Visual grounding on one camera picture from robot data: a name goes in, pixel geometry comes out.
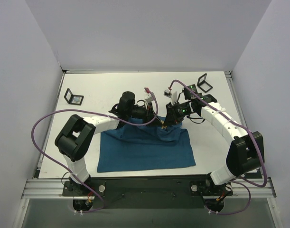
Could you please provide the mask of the blue t-shirt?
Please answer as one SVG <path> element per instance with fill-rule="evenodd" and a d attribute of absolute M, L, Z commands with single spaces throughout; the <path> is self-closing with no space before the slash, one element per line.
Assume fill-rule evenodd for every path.
<path fill-rule="evenodd" d="M 195 166 L 187 129 L 181 124 L 167 128 L 140 126 L 131 118 L 119 130 L 100 134 L 97 172 L 146 171 Z"/>

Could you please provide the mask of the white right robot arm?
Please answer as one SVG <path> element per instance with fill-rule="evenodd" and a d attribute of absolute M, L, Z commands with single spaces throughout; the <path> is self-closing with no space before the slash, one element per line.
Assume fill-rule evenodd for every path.
<path fill-rule="evenodd" d="M 195 86 L 184 86 L 185 102 L 178 101 L 177 93 L 171 88 L 164 95 L 171 101 L 166 104 L 164 126 L 179 124 L 191 114 L 197 114 L 209 122 L 228 142 L 229 151 L 225 164 L 207 175 L 210 187 L 221 186 L 249 171 L 264 167 L 263 136 L 252 133 L 248 128 L 236 122 L 212 95 L 196 93 Z"/>

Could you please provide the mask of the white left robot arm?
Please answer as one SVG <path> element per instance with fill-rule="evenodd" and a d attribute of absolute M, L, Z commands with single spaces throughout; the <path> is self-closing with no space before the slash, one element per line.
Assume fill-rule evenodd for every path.
<path fill-rule="evenodd" d="M 144 106 L 135 102 L 135 94 L 123 92 L 119 102 L 106 114 L 96 113 L 92 117 L 82 118 L 72 115 L 56 137 L 55 146 L 64 156 L 70 172 L 69 181 L 79 195 L 86 195 L 90 191 L 90 174 L 86 168 L 85 155 L 94 135 L 108 130 L 118 130 L 124 125 L 151 126 L 154 122 L 160 124 L 152 102 L 157 103 L 153 92 L 145 88 Z"/>

